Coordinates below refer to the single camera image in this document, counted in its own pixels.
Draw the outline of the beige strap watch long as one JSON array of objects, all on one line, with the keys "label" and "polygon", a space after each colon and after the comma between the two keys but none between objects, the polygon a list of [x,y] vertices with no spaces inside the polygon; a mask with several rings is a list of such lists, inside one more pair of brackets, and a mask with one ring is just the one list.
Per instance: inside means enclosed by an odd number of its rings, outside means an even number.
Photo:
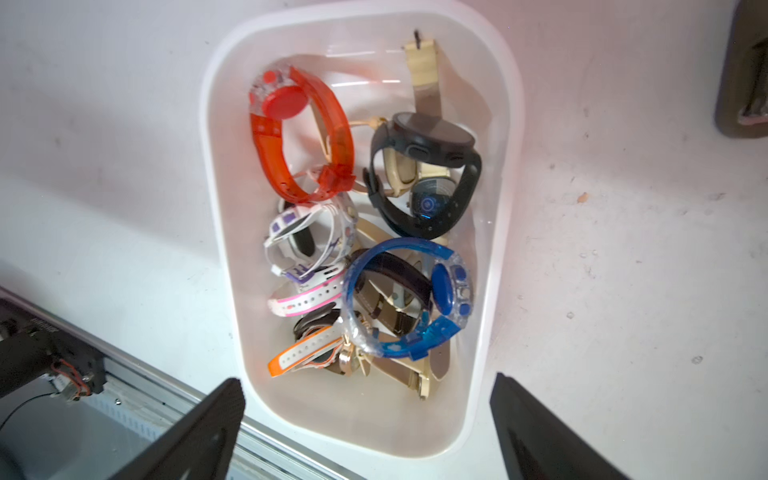
[{"label": "beige strap watch long", "polygon": [[[411,74],[415,110],[421,114],[441,117],[438,58],[434,41],[424,40],[416,30],[414,41],[404,49]],[[426,163],[417,163],[416,166],[416,182],[410,190],[411,214],[431,218],[447,204],[455,191],[456,182],[446,167]]]}]

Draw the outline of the white pink kids watch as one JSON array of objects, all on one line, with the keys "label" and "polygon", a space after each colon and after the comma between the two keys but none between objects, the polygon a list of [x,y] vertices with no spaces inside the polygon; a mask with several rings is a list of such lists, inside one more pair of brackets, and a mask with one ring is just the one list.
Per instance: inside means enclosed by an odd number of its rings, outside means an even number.
[{"label": "white pink kids watch", "polygon": [[290,278],[273,292],[267,306],[278,317],[296,317],[334,304],[342,295],[345,270],[337,264],[314,271],[302,282]]}]

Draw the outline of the dark brown leather watch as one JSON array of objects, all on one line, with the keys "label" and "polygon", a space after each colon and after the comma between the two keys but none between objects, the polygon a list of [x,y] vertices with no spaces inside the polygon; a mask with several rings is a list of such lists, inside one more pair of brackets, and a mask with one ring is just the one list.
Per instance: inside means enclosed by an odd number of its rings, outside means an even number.
[{"label": "dark brown leather watch", "polygon": [[355,284],[355,313],[365,320],[378,320],[395,336],[411,333],[420,321],[420,313],[409,315],[395,307],[390,299],[416,300],[422,311],[432,309],[432,283],[416,267],[388,252],[375,256],[364,267]]}]

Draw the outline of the white purple kids watch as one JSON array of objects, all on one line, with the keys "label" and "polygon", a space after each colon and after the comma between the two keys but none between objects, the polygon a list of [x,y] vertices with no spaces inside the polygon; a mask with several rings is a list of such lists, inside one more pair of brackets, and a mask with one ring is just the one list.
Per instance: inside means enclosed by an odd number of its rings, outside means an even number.
[{"label": "white purple kids watch", "polygon": [[343,260],[356,241],[358,212],[345,193],[329,200],[278,202],[264,241],[270,271],[303,284],[322,267]]}]

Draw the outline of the black band watch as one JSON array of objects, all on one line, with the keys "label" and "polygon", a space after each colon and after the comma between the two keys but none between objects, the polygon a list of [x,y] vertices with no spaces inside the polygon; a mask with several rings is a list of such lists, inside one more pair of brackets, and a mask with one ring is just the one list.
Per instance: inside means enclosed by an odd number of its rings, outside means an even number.
[{"label": "black band watch", "polygon": [[363,170],[371,204],[401,237],[432,240],[448,233],[461,219],[480,179],[482,160],[475,137],[440,117],[399,112],[378,126],[370,162],[379,151],[398,153],[416,163],[409,212],[393,204],[373,166]]}]

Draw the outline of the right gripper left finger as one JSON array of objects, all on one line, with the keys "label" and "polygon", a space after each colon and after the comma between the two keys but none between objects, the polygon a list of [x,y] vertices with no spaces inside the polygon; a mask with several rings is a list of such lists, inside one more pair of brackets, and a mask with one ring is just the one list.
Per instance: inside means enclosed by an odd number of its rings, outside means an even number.
[{"label": "right gripper left finger", "polygon": [[223,381],[114,479],[224,479],[244,417],[236,378]]}]

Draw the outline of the beige strap blue watch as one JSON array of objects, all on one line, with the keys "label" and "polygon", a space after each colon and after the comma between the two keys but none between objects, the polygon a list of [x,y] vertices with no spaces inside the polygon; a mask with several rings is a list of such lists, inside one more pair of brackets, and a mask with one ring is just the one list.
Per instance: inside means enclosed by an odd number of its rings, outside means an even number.
[{"label": "beige strap blue watch", "polygon": [[383,358],[366,354],[354,345],[347,335],[343,336],[345,346],[352,348],[353,358],[362,375],[368,377],[376,370],[397,381],[407,389],[415,391],[420,400],[428,399],[450,369],[450,343],[446,342],[431,349],[426,357],[412,360],[404,358]]}]

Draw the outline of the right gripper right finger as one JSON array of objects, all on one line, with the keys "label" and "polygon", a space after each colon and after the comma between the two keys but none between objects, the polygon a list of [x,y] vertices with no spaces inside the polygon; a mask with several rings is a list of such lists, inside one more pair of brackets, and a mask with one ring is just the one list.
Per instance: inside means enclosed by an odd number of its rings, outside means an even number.
[{"label": "right gripper right finger", "polygon": [[624,479],[517,380],[496,375],[490,407],[510,479]]}]

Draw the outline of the brown strap watch front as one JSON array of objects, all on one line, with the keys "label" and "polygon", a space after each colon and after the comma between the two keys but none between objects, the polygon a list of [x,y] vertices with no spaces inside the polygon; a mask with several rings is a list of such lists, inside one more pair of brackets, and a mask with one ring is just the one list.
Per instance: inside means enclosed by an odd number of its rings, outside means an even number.
[{"label": "brown strap watch front", "polygon": [[[326,305],[314,313],[305,315],[293,327],[295,342],[303,341],[311,335],[319,333],[322,329],[333,326],[339,316],[340,310],[332,305]],[[359,368],[355,347],[341,335],[333,350],[315,355],[310,360],[305,361],[299,370],[310,368],[324,369],[342,376],[351,376]]]}]

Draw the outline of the white orange kids watch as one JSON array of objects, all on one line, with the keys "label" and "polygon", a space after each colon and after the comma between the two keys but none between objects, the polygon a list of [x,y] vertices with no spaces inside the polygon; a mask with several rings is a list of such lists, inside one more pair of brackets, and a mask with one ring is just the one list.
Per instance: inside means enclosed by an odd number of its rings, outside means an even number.
[{"label": "white orange kids watch", "polygon": [[291,371],[298,371],[305,361],[310,360],[315,355],[333,350],[343,333],[344,328],[339,323],[335,323],[333,326],[326,327],[319,333],[295,343],[268,363],[269,374],[275,378]]}]

